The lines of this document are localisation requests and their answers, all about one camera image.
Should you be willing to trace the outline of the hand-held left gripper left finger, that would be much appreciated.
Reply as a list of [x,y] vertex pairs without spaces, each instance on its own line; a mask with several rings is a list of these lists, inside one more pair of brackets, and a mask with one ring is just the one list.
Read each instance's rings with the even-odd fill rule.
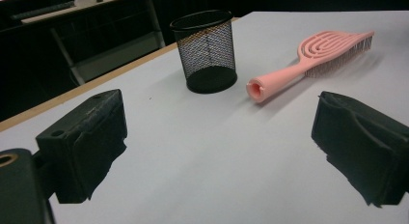
[[61,204],[92,197],[112,163],[126,149],[123,96],[119,89],[94,95],[36,137],[44,195]]

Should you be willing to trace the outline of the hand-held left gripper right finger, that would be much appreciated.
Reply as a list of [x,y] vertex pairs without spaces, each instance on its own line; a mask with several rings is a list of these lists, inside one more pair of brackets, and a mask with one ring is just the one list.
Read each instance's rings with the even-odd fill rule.
[[409,193],[409,126],[357,99],[323,92],[312,139],[367,204],[397,205]]

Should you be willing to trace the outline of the pink hairbrush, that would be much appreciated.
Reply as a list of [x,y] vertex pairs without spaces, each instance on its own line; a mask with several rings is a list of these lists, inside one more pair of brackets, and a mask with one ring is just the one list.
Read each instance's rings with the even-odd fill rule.
[[370,50],[373,36],[373,31],[316,33],[299,44],[297,64],[250,79],[246,85],[247,93],[253,101],[264,102],[300,75],[318,77],[331,73]]

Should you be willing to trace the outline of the black mesh pen cup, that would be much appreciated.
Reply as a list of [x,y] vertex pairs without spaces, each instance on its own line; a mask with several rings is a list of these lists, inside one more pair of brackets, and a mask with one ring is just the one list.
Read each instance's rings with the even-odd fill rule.
[[186,86],[191,92],[218,93],[236,82],[232,18],[229,11],[209,10],[171,22]]

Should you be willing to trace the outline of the dark keyboard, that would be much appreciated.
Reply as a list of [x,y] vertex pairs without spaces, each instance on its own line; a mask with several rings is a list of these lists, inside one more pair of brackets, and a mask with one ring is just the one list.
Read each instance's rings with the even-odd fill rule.
[[24,13],[20,13],[20,14],[13,14],[13,15],[11,15],[11,19],[12,20],[22,20],[22,19],[26,19],[26,18],[35,17],[35,16],[38,16],[38,15],[58,12],[58,11],[61,11],[61,10],[72,8],[72,7],[74,7],[74,2],[69,1],[69,2],[66,2],[66,3],[58,4],[58,5],[53,5],[53,6],[49,6],[49,7],[45,7],[45,8],[41,8],[41,9],[36,9],[36,10],[33,10],[33,11],[28,11],[28,12],[24,12]]

